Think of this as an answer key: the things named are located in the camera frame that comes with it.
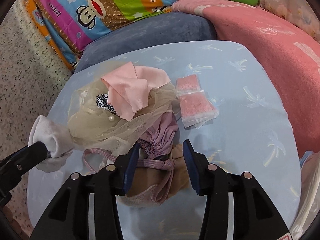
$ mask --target palm tree print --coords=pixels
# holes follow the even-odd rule
[[[271,140],[268,143],[268,147],[272,147],[272,152],[270,157],[264,162],[263,166],[267,167],[274,157],[279,157],[279,152],[282,152],[285,155],[285,148],[282,142],[278,141],[278,135],[275,131],[272,131],[272,134],[269,135],[269,139]]]
[[[145,53],[145,52],[147,52],[148,50],[151,50],[151,49],[153,49],[153,47],[145,48],[145,49],[141,50],[140,53]]]
[[[244,70],[246,70],[246,67],[247,67],[246,65],[243,65],[243,63],[246,61],[247,61],[246,59],[242,59],[236,62],[229,61],[228,63],[231,66],[235,67],[237,71],[243,72]]]
[[[241,49],[244,49],[244,48],[245,48],[244,46],[239,45],[239,46],[237,47],[237,50],[241,50]]]
[[[201,73],[202,69],[212,69],[212,66],[196,65],[195,67],[193,67],[192,64],[189,63],[188,66],[187,66],[187,73],[188,73],[188,75]]]
[[[200,49],[215,49],[215,50],[222,51],[222,49],[218,49],[217,47],[212,46],[212,44],[201,46]]]
[[[123,59],[126,59],[127,57],[120,55],[120,56],[116,57],[115,60],[120,60],[120,59],[122,59],[122,58],[123,58]]]
[[[208,162],[209,162],[209,163],[217,164],[217,165],[218,165],[220,168],[222,168],[225,172],[229,172],[229,171],[227,171],[225,168],[221,167],[221,165],[226,165],[225,162],[213,160],[214,157],[215,157],[218,153],[220,153],[220,152],[222,152],[222,151],[223,151],[223,150],[216,150],[216,151],[215,151],[214,153],[212,153],[209,157],[207,157],[207,159],[208,159]]]
[[[218,97],[210,98],[209,101],[216,107],[221,106],[225,102],[224,98]]]
[[[297,191],[293,188],[293,186],[290,187],[290,190],[292,192],[292,194],[295,196],[295,198],[293,199],[293,201],[297,201],[299,198],[299,194],[297,193]]]
[[[246,86],[243,88],[243,90],[247,94],[247,99],[252,102],[252,103],[247,104],[246,107],[255,108],[258,106],[266,106],[267,105],[267,102],[265,101],[265,99],[261,98],[261,96],[259,94],[254,96]]]
[[[157,56],[154,56],[153,57],[155,60],[157,60],[157,62],[158,62],[158,66],[160,66],[160,65],[163,65],[163,64],[166,64],[166,63],[168,63],[168,62],[171,62],[171,61],[173,61],[174,60],[174,58],[172,58],[172,57],[164,57],[164,58],[159,58],[159,57],[157,57]]]

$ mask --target blue gripper pad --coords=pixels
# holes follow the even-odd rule
[[[139,143],[136,142],[129,151],[129,153],[131,153],[131,156],[129,159],[127,169],[124,172],[124,184],[123,184],[123,190],[126,194],[132,185],[134,172],[136,170],[137,162],[139,158],[139,150],[140,150],[140,145]]]
[[[193,150],[189,140],[185,140],[183,142],[182,153],[183,153],[184,161],[187,166],[187,170],[189,173],[192,188],[199,195],[200,188],[201,188],[200,187],[200,180],[199,180],[199,172],[198,172],[197,166],[195,164],[195,160],[193,158],[194,150]]]

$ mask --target pink cloth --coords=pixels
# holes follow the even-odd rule
[[[108,104],[117,114],[130,121],[135,113],[148,106],[151,88],[170,82],[167,73],[158,68],[134,66],[128,62],[101,78],[108,88]]]
[[[260,7],[238,2],[179,0],[171,10],[205,17],[221,40],[247,47],[282,99],[299,156],[320,150],[320,45],[315,40]]]
[[[172,140],[177,130],[178,124],[174,114],[167,112],[161,115],[137,142],[140,143],[148,158],[154,159],[171,152]]]

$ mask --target metal screw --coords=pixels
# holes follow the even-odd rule
[[[252,174],[251,174],[250,172],[247,172],[247,171],[243,174],[243,176],[244,176],[246,179],[251,179],[251,178],[252,178]]]
[[[114,171],[116,169],[116,166],[114,166],[113,164],[109,164],[107,167],[106,167],[107,171]]]
[[[215,165],[215,164],[209,164],[209,165],[208,165],[208,169],[209,169],[210,171],[215,171],[215,170],[217,169],[217,165]]]
[[[78,179],[79,177],[80,177],[80,175],[77,172],[71,174],[71,179],[73,179],[73,180]]]

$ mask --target speckled wall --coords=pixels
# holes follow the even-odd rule
[[[0,160],[28,144],[34,120],[47,115],[71,73],[38,32],[20,0],[0,26]],[[24,175],[7,204],[28,235]]]

